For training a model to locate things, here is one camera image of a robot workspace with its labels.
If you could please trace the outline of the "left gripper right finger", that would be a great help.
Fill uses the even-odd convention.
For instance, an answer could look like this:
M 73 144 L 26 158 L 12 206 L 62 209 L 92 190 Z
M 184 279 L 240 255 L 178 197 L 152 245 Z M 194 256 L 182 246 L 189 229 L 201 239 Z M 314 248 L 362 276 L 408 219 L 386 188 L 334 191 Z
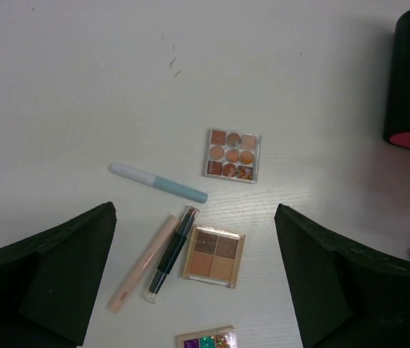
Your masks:
M 410 347 L 410 261 L 284 204 L 275 225 L 304 347 Z

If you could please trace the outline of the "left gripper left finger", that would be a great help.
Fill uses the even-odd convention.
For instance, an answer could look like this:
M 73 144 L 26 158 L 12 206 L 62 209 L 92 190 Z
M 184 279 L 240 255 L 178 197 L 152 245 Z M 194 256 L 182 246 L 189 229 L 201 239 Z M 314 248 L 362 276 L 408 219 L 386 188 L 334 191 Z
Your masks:
M 117 223 L 112 202 L 0 248 L 0 347 L 81 347 Z

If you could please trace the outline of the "colourful glitter eyeshadow palette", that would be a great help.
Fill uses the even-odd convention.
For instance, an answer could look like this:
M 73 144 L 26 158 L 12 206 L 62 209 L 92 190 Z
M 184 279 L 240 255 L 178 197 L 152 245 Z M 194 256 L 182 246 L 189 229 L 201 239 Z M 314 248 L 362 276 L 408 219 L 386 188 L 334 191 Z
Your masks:
M 176 336 L 178 348 L 237 348 L 238 340 L 233 326 L 211 328 Z

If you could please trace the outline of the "four-pan brown eyeshadow palette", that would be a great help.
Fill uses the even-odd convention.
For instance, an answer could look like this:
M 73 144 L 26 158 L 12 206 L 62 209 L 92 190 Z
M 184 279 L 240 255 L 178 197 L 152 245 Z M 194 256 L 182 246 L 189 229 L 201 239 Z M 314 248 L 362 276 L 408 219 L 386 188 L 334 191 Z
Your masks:
M 238 282 L 246 236 L 195 225 L 183 278 L 234 289 Z

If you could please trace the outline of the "nine-pan orange eyeshadow palette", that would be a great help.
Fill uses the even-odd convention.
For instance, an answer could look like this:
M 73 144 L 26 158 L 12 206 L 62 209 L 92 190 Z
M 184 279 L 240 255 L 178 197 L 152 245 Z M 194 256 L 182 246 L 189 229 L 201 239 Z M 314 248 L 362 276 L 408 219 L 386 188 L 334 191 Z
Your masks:
M 255 184 L 259 177 L 260 135 L 211 128 L 208 131 L 204 176 Z

